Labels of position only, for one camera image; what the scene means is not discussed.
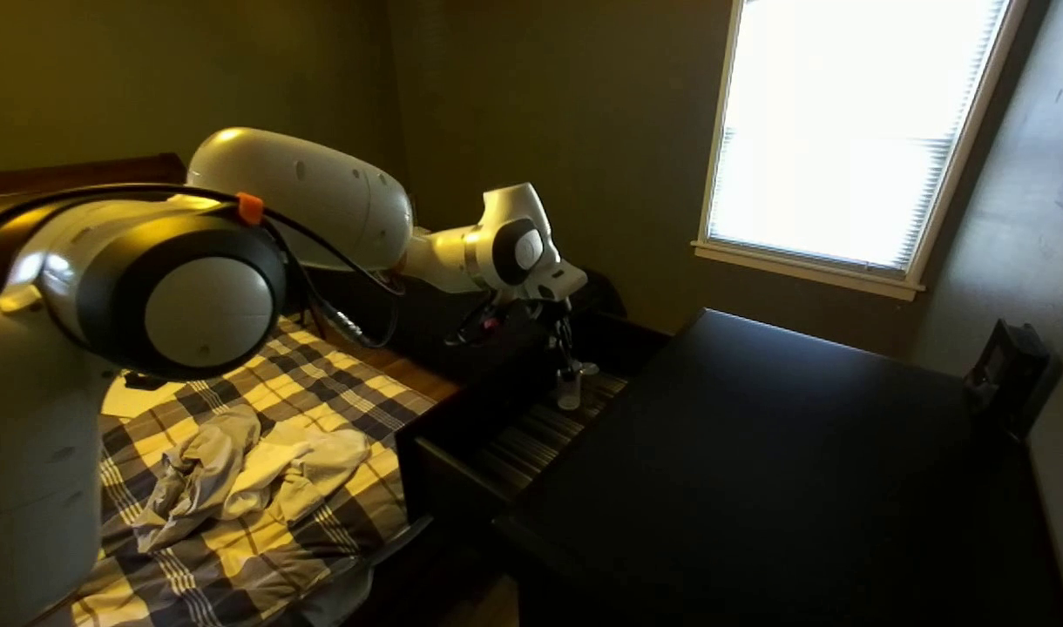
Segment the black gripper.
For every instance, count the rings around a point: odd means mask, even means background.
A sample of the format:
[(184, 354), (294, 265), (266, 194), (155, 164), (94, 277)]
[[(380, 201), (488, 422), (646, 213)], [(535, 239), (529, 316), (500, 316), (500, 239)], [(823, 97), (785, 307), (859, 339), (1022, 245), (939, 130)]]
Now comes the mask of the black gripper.
[(483, 331), (500, 343), (543, 343), (554, 359), (554, 380), (568, 380), (572, 364), (572, 302), (568, 301), (492, 301)]

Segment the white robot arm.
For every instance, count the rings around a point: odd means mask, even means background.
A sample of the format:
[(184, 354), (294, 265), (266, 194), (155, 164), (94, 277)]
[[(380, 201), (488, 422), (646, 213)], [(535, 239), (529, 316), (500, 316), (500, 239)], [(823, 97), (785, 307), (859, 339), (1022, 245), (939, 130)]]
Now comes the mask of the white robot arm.
[(0, 627), (64, 604), (96, 558), (96, 409), (115, 372), (245, 366), (306, 267), (529, 302), (585, 286), (527, 181), (492, 190), (471, 227), (421, 230), (385, 171), (267, 130), (211, 132), (176, 186), (43, 207), (0, 288)]

